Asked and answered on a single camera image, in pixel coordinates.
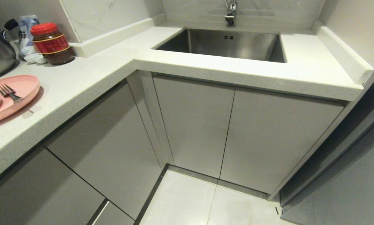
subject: faucet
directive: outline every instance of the faucet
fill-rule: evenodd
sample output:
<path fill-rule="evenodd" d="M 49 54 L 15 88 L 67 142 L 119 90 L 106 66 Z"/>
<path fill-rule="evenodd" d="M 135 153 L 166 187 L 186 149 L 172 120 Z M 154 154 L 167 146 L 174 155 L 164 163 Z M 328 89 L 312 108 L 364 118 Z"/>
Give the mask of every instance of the faucet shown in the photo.
<path fill-rule="evenodd" d="M 227 27 L 235 27 L 235 19 L 237 16 L 237 1 L 231 0 L 230 3 L 227 2 L 227 0 L 224 0 L 227 7 L 227 14 L 225 16 L 225 19 L 228 23 Z"/>

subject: floor tile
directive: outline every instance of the floor tile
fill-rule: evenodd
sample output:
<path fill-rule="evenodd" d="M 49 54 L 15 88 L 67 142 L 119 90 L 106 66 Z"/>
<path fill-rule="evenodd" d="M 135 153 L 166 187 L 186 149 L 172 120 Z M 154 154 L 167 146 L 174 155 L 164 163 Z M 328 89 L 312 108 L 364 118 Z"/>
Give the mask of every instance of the floor tile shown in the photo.
<path fill-rule="evenodd" d="M 167 171 L 140 225 L 206 225 L 216 185 Z"/>
<path fill-rule="evenodd" d="M 276 202 L 217 186 L 208 225 L 292 225 L 277 215 Z"/>

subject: red label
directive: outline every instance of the red label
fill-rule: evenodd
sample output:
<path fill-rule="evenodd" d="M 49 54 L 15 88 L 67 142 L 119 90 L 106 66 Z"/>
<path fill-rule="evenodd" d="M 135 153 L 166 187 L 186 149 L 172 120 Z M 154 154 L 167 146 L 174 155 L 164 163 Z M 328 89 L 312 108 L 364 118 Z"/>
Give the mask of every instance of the red label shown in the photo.
<path fill-rule="evenodd" d="M 33 43 L 42 54 L 58 53 L 69 48 L 64 35 L 49 40 L 33 41 Z"/>

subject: quartz countertop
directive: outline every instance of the quartz countertop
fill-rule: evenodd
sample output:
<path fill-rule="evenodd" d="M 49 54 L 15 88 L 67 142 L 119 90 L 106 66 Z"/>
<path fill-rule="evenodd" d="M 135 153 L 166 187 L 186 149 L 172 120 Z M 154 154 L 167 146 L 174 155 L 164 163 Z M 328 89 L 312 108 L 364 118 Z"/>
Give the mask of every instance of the quartz countertop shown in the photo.
<path fill-rule="evenodd" d="M 76 57 L 71 63 L 56 67 L 21 62 L 1 77 L 34 75 L 41 88 L 24 109 L 0 121 L 0 174 L 136 69 L 345 101 L 354 101 L 363 91 L 310 30 L 236 29 L 279 33 L 287 63 L 153 50 L 186 25 L 226 29 L 166 22 L 91 57 Z"/>

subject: jar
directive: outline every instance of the jar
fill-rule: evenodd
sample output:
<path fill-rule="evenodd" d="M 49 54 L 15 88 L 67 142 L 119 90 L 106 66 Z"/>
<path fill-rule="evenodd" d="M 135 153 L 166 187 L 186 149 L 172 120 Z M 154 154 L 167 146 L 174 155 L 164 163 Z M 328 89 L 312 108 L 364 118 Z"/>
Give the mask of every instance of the jar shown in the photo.
<path fill-rule="evenodd" d="M 62 65 L 75 59 L 73 50 L 55 23 L 43 23 L 31 28 L 33 43 L 52 65 Z"/>

